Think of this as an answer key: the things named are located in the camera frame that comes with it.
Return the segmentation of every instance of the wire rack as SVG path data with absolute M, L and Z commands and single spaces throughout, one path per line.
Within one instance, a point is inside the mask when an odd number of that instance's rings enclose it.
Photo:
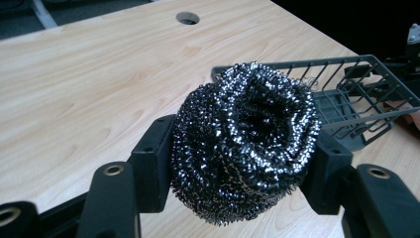
M 311 86 L 322 130 L 351 151 L 389 131 L 399 116 L 420 109 L 419 98 L 375 56 L 264 64 Z M 227 67 L 213 67 L 213 80 Z

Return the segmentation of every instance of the black mount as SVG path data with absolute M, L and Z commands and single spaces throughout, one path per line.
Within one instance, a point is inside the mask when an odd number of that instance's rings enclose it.
M 127 162 L 99 168 L 91 187 L 38 214 L 28 201 L 0 205 L 0 237 L 141 237 L 139 213 L 162 212 L 170 173 L 174 115 L 158 118 Z M 420 203 L 390 170 L 353 168 L 353 154 L 321 132 L 309 173 L 300 189 L 318 214 L 345 208 L 346 237 L 419 237 Z

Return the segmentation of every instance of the black wire basket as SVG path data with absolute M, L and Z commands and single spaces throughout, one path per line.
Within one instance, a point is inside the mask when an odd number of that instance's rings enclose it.
M 351 151 L 389 131 L 399 116 L 420 109 L 419 98 L 375 56 L 264 64 L 310 85 L 322 130 Z M 227 67 L 213 67 L 213 80 Z M 390 107 L 387 101 L 397 106 Z

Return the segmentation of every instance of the dark floor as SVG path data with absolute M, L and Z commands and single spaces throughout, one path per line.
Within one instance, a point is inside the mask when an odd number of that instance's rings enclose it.
M 150 3 L 150 0 L 45 0 L 58 25 Z M 31 7 L 30 0 L 0 0 L 0 40 L 16 37 L 44 27 Z
M 418 0 L 272 0 L 359 55 L 405 56 L 409 28 L 420 24 Z

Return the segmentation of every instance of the grommet hole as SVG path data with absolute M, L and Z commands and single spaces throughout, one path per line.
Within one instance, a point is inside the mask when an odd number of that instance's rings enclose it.
M 123 166 L 110 166 L 104 170 L 105 176 L 115 176 L 124 170 Z
M 389 179 L 390 178 L 389 173 L 387 173 L 386 171 L 383 171 L 381 169 L 369 168 L 369 169 L 367 169 L 367 172 L 371 176 L 376 177 L 376 178 L 379 178 L 379 179 Z
M 180 12 L 176 14 L 176 20 L 184 25 L 195 25 L 200 22 L 200 18 L 191 12 Z
M 7 207 L 3 210 L 0 210 L 0 227 L 6 226 L 12 221 L 16 220 L 21 212 L 21 209 L 18 207 Z

